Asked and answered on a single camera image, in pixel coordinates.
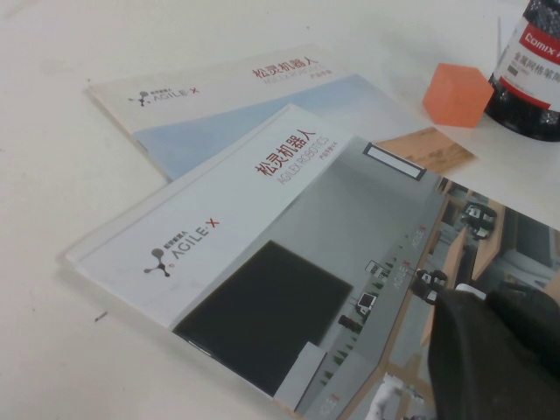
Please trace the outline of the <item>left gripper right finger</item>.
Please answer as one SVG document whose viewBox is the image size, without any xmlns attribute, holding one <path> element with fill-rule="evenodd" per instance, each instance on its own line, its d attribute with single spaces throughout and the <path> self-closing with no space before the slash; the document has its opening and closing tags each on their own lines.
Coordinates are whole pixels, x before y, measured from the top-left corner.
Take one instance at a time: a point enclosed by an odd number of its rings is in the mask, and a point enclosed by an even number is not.
<svg viewBox="0 0 560 420">
<path fill-rule="evenodd" d="M 559 304 L 533 287 L 500 287 L 486 304 L 551 374 L 559 375 Z"/>
</svg>

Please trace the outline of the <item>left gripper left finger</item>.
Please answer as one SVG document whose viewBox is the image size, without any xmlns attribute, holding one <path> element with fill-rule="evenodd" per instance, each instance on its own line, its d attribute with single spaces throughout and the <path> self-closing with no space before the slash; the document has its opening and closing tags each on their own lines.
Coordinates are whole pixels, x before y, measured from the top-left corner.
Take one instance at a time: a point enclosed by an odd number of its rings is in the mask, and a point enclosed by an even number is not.
<svg viewBox="0 0 560 420">
<path fill-rule="evenodd" d="M 438 296 L 428 356 L 439 419 L 557 419 L 559 375 L 547 371 L 481 299 Z"/>
</svg>

